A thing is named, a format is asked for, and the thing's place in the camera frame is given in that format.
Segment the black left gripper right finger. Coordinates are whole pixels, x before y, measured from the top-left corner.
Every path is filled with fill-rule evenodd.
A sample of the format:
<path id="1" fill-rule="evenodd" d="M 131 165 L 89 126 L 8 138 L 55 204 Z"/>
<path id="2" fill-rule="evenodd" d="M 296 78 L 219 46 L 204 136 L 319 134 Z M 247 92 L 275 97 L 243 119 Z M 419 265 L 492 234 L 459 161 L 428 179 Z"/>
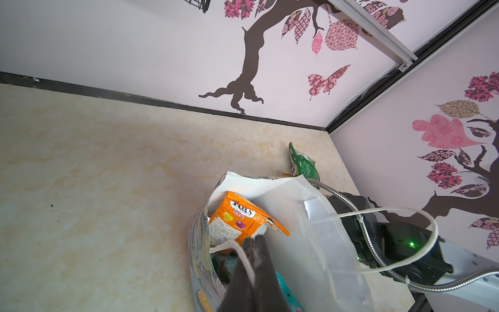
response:
<path id="1" fill-rule="evenodd" d="M 270 251 L 263 235 L 254 238 L 251 247 L 251 264 L 255 272 L 253 309 L 259 312 L 291 311 L 283 296 Z"/>

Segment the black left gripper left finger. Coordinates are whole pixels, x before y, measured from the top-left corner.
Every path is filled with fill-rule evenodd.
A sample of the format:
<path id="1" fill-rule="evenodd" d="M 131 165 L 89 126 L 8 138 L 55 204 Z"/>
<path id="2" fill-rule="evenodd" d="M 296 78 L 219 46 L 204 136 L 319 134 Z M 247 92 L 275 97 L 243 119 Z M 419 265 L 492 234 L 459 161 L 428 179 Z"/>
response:
<path id="1" fill-rule="evenodd" d="M 255 270 L 250 261 L 253 239 L 247 238 L 242 246 L 230 240 L 218 245 L 218 251 L 235 247 L 239 259 L 229 283 L 226 295 L 218 311 L 255 311 L 253 288 L 255 286 Z"/>

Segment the teal snack bag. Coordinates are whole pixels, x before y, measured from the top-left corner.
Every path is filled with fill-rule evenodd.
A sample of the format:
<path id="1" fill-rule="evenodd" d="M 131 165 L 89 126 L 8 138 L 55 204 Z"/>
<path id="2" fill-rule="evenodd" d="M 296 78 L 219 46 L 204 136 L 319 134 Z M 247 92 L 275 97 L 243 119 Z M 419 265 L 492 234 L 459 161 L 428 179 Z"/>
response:
<path id="1" fill-rule="evenodd" d="M 303 305 L 300 304 L 299 300 L 293 295 L 291 289 L 285 282 L 284 278 L 281 276 L 280 273 L 275 272 L 277 277 L 278 277 L 278 283 L 281 289 L 281 292 L 283 293 L 283 296 L 290 308 L 291 311 L 293 312 L 305 312 L 305 309 Z"/>

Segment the green white snack bag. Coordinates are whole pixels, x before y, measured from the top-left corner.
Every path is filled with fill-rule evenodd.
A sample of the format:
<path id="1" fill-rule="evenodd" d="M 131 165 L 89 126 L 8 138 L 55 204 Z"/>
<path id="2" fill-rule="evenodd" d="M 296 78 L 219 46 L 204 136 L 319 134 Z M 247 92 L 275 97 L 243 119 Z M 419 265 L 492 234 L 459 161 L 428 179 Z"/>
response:
<path id="1" fill-rule="evenodd" d="M 225 254 L 216 254 L 212 258 L 215 273 L 224 285 L 228 285 L 230 283 L 237 261 L 237 256 Z"/>

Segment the floral paper bag white handles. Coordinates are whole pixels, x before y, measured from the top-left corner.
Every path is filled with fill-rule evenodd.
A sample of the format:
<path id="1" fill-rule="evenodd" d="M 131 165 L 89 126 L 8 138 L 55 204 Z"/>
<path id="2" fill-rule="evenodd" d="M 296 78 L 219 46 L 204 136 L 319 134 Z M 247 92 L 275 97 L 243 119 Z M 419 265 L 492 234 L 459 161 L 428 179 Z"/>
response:
<path id="1" fill-rule="evenodd" d="M 216 311 L 226 293 L 215 273 L 209 217 L 229 192 L 263 209 L 286 232 L 265 239 L 274 268 L 306 311 L 407 311 L 413 297 L 403 283 L 363 274 L 336 210 L 304 177 L 247 178 L 224 174 L 189 227 L 191 282 L 196 311 Z"/>

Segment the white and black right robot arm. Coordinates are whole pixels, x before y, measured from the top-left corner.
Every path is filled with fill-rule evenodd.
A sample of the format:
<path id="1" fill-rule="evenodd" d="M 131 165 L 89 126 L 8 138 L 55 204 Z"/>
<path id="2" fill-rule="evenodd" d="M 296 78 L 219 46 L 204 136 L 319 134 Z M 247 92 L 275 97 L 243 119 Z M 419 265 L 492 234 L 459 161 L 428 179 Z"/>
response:
<path id="1" fill-rule="evenodd" d="M 341 222 L 362 264 L 427 297 L 448 295 L 489 311 L 498 310 L 497 262 L 438 237 L 425 256 L 389 270 L 389 265 L 421 251 L 430 242 L 432 231 L 406 222 L 379 222 L 372 213 L 354 216 L 353 212 L 371 206 L 362 196 L 341 193 L 328 200 L 345 215 Z"/>

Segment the green snack bag far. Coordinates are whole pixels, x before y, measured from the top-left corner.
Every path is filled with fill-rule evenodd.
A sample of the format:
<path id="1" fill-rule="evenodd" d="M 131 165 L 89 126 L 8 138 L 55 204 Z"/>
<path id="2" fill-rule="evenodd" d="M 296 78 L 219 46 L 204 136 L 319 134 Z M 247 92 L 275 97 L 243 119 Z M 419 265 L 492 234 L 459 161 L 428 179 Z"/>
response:
<path id="1" fill-rule="evenodd" d="M 288 151 L 291 158 L 291 172 L 293 176 L 304 176 L 305 179 L 320 181 L 320 175 L 316 168 L 316 162 L 309 156 L 295 149 L 293 144 L 288 144 Z"/>

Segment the aluminium rail back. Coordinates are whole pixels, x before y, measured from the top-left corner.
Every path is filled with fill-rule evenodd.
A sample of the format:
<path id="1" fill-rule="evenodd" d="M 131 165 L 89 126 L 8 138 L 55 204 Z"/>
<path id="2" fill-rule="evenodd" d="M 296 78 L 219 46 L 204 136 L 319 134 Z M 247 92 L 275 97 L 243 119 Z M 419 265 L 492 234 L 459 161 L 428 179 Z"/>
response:
<path id="1" fill-rule="evenodd" d="M 402 44 L 399 39 L 384 28 L 356 1 L 332 0 L 329 3 L 372 35 L 386 50 L 390 51 L 389 55 L 396 55 L 401 62 L 401 65 L 398 67 L 401 72 L 405 72 L 418 61 L 418 57 L 409 48 Z"/>

